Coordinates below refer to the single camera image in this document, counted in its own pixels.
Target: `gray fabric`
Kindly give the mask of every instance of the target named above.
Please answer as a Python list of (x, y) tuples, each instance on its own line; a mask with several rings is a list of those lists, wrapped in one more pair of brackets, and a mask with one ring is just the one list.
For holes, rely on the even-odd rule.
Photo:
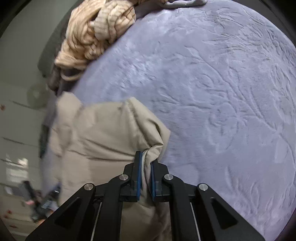
[(55, 118), (55, 102), (57, 97), (53, 91), (49, 91), (49, 98), (46, 106), (46, 115), (43, 120), (43, 125), (51, 127)]
[(41, 192), (42, 196), (45, 197), (57, 184), (56, 178), (54, 175), (54, 164), (55, 164), (55, 155), (50, 148), (46, 149), (45, 155), (40, 162), (41, 170)]
[(295, 209), (296, 50), (232, 1), (150, 13), (87, 69), (84, 103), (136, 97), (171, 131), (163, 162), (274, 240)]
[(176, 0), (176, 1), (168, 1), (164, 4), (157, 2), (163, 8), (178, 8), (178, 7), (196, 7), (201, 6), (207, 3), (207, 0), (191, 0), (191, 1), (184, 1), (184, 0)]

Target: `white wall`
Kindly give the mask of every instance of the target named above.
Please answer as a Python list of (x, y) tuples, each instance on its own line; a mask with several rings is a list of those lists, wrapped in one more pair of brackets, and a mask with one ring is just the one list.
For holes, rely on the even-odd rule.
[(26, 158), (29, 181), (40, 189), (38, 139), (45, 112), (29, 108), (26, 94), (25, 88), (0, 82), (0, 104), (5, 105), (5, 110), (0, 111), (0, 183), (18, 185), (7, 178), (10, 167), (3, 160), (9, 158), (16, 163)]
[(0, 81), (28, 88), (44, 81), (37, 69), (55, 27), (77, 0), (32, 0), (0, 38)]

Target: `beige knit throw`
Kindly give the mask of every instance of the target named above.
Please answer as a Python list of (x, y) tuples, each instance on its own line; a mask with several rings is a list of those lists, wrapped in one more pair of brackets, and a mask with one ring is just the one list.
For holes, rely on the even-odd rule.
[(135, 4), (145, 0), (85, 0), (72, 13), (55, 59), (62, 69), (85, 70), (135, 22)]

